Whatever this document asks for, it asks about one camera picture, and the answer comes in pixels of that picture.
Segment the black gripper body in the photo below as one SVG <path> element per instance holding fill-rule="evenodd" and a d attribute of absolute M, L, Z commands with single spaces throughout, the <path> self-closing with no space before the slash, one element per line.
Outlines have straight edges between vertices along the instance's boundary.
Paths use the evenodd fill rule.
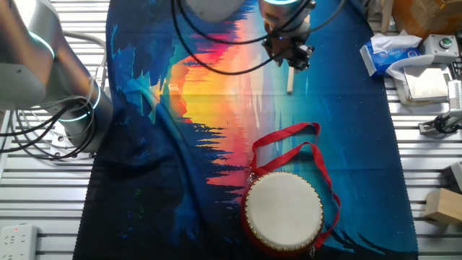
<path fill-rule="evenodd" d="M 268 55 L 279 56 L 279 59 L 305 60 L 309 59 L 314 52 L 313 46 L 306 45 L 307 39 L 307 35 L 268 38 L 262 42 L 262 46 Z"/>

